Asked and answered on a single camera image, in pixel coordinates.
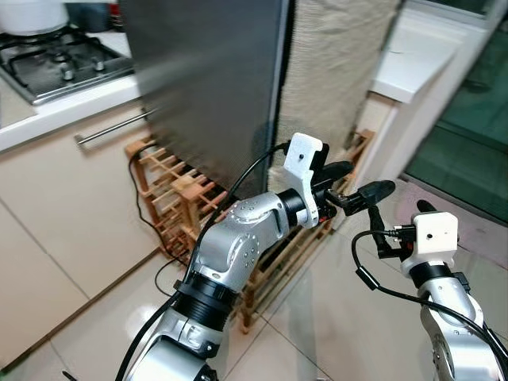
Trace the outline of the white framed glass door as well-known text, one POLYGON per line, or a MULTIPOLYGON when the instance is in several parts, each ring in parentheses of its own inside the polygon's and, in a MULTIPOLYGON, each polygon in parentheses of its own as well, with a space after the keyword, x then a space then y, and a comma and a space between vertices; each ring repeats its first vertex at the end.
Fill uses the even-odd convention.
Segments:
MULTIPOLYGON (((437 0, 485 14, 492 0, 437 0)), ((507 3, 490 39, 403 177, 505 225, 508 215, 507 3)))

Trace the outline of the beige kitchen cabinet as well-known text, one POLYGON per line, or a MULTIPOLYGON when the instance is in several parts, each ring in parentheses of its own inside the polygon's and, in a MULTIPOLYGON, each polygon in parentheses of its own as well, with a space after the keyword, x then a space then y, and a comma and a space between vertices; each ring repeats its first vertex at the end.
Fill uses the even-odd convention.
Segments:
POLYGON ((32 106, 0 83, 0 369, 54 333, 155 253, 129 174, 145 120, 137 81, 118 79, 32 106))

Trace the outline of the pink floor mat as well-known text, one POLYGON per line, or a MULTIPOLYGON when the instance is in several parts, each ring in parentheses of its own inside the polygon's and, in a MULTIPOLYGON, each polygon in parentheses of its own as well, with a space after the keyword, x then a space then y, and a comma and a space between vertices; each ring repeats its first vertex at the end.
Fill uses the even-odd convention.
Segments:
POLYGON ((508 268, 508 229, 505 226, 469 213, 453 204, 438 203, 437 210, 451 213, 460 222, 460 246, 479 254, 501 268, 508 268))

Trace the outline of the dark round pot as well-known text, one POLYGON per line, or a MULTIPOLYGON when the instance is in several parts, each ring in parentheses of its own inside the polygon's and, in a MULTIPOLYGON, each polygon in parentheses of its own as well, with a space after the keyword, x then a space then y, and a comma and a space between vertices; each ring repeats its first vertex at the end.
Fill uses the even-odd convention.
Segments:
POLYGON ((104 33, 115 30, 112 21, 112 7, 119 0, 98 0, 98 2, 65 2, 69 23, 86 33, 104 33))

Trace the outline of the white cooking pot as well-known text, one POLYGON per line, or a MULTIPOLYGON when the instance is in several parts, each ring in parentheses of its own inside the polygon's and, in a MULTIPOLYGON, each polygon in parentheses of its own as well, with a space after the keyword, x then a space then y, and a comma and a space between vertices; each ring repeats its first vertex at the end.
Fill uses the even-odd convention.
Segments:
POLYGON ((0 32, 30 37, 54 32, 68 25, 61 0, 0 0, 0 32))

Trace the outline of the white low cabinet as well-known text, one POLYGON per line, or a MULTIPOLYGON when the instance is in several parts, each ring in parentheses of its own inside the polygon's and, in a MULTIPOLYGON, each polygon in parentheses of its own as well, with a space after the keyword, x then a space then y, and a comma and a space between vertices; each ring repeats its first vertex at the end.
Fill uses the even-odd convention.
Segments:
POLYGON ((485 14, 437 0, 407 1, 393 23, 356 124, 356 129, 374 133, 360 159, 360 182, 402 174, 505 9, 502 0, 487 3, 485 14))

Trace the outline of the beige woven cloth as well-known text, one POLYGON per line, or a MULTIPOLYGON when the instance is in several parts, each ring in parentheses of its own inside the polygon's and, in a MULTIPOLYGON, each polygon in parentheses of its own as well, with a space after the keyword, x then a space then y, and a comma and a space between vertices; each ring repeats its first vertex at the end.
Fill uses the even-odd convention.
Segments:
POLYGON ((276 143, 295 132, 340 155, 404 0, 295 0, 276 143))

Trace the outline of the wooden slatted rack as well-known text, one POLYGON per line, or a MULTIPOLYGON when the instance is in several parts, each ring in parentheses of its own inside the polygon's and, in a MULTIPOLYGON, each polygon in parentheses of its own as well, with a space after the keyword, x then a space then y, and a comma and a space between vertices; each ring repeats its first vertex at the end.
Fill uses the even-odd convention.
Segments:
MULTIPOLYGON (((356 173, 360 153, 371 141, 371 132, 359 132, 355 148, 341 155, 341 162, 355 164, 355 170, 334 181, 334 191, 344 195, 356 173)), ((185 268, 190 263, 200 229, 218 206, 236 202, 228 189, 221 187, 197 168, 189 166, 166 148, 145 137, 125 148, 129 173, 137 185, 141 209, 149 214, 148 224, 160 237, 160 250, 185 268)), ((275 300, 284 284, 289 283, 305 264, 318 242, 328 235, 334 217, 323 217, 312 229, 295 225, 283 239, 267 247, 252 265, 252 276, 242 287, 238 306, 229 322, 242 333, 250 333, 254 321, 275 300)))

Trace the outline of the steel gas stove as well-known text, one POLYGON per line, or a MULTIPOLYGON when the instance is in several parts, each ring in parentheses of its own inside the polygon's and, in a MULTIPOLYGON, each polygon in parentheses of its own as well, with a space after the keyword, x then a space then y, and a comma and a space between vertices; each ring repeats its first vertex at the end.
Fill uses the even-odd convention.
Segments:
POLYGON ((33 106, 132 73, 130 57, 73 25, 36 36, 0 33, 0 79, 33 106))

